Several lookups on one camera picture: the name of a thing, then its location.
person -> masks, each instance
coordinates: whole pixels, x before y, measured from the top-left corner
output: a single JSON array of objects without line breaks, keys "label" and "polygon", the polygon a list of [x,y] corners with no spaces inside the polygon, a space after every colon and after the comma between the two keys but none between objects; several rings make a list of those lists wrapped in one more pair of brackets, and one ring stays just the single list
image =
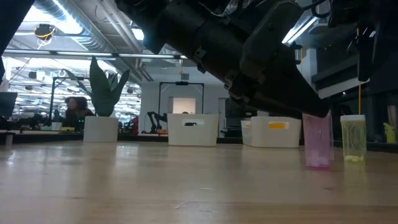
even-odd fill
[{"label": "person", "polygon": [[85,97],[69,97],[65,100],[68,109],[65,113],[66,121],[64,126],[73,127],[75,131],[81,131],[84,127],[84,118],[94,116],[94,113],[88,109],[87,99]]}]

plastic cup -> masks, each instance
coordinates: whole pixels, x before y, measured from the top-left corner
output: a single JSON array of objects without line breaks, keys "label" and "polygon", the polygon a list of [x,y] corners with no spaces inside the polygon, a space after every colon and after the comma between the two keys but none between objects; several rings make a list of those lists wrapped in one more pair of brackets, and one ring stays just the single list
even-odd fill
[{"label": "plastic cup", "polygon": [[324,118],[303,114],[305,164],[329,168],[333,159],[333,132],[330,113]]},{"label": "plastic cup", "polygon": [[344,160],[346,162],[363,162],[366,154],[366,120],[365,115],[341,116],[343,133]]}]

white plastic box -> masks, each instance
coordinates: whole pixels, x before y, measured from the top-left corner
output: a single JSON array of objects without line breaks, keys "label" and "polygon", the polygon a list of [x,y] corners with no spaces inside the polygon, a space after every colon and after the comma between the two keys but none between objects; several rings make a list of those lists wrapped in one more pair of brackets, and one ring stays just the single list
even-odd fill
[{"label": "white plastic box", "polygon": [[218,115],[168,114],[169,145],[216,146]]},{"label": "white plastic box", "polygon": [[241,121],[243,144],[252,147],[296,148],[300,144],[301,120],[256,116]]}]

desk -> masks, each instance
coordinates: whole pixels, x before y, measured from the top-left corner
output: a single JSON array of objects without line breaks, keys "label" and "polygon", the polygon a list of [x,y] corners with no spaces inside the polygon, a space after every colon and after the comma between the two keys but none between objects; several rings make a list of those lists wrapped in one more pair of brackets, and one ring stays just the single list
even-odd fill
[{"label": "desk", "polygon": [[297,149],[166,142],[0,150],[0,223],[396,223],[398,154],[307,170]]}]

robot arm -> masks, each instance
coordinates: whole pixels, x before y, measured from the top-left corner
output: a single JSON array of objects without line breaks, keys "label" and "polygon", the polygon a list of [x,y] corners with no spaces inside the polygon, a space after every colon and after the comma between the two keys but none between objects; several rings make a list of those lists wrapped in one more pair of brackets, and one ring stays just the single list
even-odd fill
[{"label": "robot arm", "polygon": [[[281,44],[304,10],[315,11],[326,0],[306,8],[293,0],[253,0],[243,8],[247,1],[238,0],[238,10],[227,16],[220,14],[230,0],[115,1],[143,30],[145,47],[158,54],[164,44],[171,45],[195,62],[199,71],[221,80],[238,104],[296,118],[303,112],[327,114],[327,102],[319,99],[297,70],[293,46]],[[368,2],[330,1],[330,25],[334,26],[360,18],[353,12],[353,17],[342,16],[347,15],[341,13],[347,9],[346,2]]]}]

